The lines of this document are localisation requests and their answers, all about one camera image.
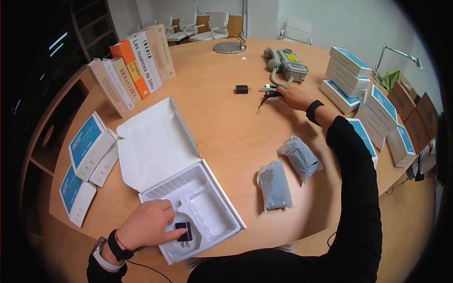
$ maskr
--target red string bracelet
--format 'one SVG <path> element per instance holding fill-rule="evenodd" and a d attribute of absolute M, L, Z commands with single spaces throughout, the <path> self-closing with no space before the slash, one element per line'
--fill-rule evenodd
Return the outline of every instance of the red string bracelet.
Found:
<path fill-rule="evenodd" d="M 131 252 L 133 252 L 134 250 L 133 249 L 128 249 L 125 245 L 123 245 L 123 243 L 121 243 L 120 239 L 118 239 L 118 236 L 116 235 L 116 230 L 115 230 L 115 240 L 120 243 L 126 250 L 130 250 Z"/>

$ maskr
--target lamp base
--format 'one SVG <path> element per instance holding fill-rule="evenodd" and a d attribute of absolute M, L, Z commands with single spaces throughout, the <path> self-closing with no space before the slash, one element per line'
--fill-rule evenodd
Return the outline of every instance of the lamp base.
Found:
<path fill-rule="evenodd" d="M 241 48 L 240 42 L 222 42 L 217 43 L 213 47 L 215 52 L 224 53 L 224 54 L 237 54 L 242 53 L 247 50 L 247 46 L 244 44 Z"/>

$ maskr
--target wrapped package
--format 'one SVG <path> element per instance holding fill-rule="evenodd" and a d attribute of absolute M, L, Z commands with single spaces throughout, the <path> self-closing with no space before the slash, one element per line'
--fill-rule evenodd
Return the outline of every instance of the wrapped package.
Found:
<path fill-rule="evenodd" d="M 293 208 L 291 192 L 281 161 L 261 167 L 256 182 L 263 193 L 264 211 L 275 208 Z"/>
<path fill-rule="evenodd" d="M 310 148 L 300 138 L 293 135 L 277 149 L 277 153 L 288 157 L 304 184 L 313 173 L 324 168 Z"/>

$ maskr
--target black watch strap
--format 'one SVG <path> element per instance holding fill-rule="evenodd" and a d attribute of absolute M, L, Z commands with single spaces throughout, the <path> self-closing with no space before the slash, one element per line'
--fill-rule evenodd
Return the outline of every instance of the black watch strap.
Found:
<path fill-rule="evenodd" d="M 115 239 L 115 230 L 113 230 L 110 235 L 109 239 L 107 240 L 109 243 L 109 248 L 112 251 L 113 255 L 115 256 L 116 260 L 124 260 L 124 259 L 130 259 L 131 257 L 134 256 L 134 252 L 130 250 L 122 250 L 118 243 L 116 242 Z"/>
<path fill-rule="evenodd" d="M 314 111 L 319 106 L 324 106 L 324 104 L 321 101 L 319 101 L 319 100 L 315 100 L 315 101 L 312 102 L 312 104 L 310 104 L 310 106 L 307 108 L 307 111 L 306 111 L 308 120 L 310 122 L 315 123 L 318 126 L 319 126 L 319 124 L 318 124 L 318 122 L 316 122 L 316 120 L 314 118 Z"/>

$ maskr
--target green cloth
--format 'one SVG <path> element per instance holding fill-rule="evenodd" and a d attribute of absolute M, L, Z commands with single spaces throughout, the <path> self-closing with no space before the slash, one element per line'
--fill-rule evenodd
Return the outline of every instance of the green cloth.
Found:
<path fill-rule="evenodd" d="M 377 77 L 381 80 L 382 86 L 388 91 L 390 91 L 397 82 L 400 82 L 400 76 L 401 70 L 398 67 L 393 67 L 385 75 L 377 73 Z"/>

